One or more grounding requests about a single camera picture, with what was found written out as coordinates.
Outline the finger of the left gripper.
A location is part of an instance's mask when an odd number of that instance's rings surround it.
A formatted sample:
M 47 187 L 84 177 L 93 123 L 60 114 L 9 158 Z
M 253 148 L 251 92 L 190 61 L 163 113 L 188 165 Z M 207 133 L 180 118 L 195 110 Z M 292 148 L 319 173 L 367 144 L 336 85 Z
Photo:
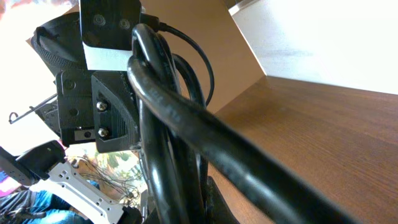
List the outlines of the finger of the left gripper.
M 91 76 L 96 148 L 100 153 L 141 148 L 136 94 L 127 73 L 98 71 Z

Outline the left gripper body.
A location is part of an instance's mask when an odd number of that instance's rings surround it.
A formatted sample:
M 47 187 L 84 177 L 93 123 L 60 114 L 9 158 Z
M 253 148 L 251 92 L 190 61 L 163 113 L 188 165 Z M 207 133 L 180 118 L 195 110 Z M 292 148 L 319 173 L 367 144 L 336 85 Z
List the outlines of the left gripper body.
M 93 142 L 92 72 L 86 65 L 80 14 L 64 14 L 38 26 L 30 44 L 55 77 L 62 144 Z

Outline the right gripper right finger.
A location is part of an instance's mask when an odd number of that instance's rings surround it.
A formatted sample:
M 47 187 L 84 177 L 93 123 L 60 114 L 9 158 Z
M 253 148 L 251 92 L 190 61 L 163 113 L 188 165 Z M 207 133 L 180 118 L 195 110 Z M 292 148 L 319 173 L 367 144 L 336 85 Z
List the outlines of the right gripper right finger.
M 207 177 L 206 185 L 206 222 L 208 224 L 239 224 L 211 176 Z

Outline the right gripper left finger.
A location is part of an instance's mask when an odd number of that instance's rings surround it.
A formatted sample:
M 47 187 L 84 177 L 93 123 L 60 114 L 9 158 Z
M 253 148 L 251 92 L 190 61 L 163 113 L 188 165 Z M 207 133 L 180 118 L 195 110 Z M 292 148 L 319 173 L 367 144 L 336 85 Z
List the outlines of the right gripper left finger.
M 149 190 L 141 193 L 142 224 L 160 224 L 158 215 L 159 200 Z

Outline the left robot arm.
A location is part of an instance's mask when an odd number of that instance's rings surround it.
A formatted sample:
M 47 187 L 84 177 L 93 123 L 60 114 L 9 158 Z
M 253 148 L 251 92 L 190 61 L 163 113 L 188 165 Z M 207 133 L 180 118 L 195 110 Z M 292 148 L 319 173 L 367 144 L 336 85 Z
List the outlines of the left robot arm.
M 18 183 L 46 190 L 68 202 L 93 223 L 141 223 L 138 209 L 123 205 L 90 185 L 67 161 L 65 148 L 94 142 L 100 152 L 129 149 L 139 141 L 137 113 L 128 105 L 124 72 L 86 66 L 80 15 L 65 14 L 36 28 L 34 50 L 55 75 L 57 106 L 37 107 L 43 118 L 58 121 L 59 140 L 14 156 L 1 151 L 1 168 Z

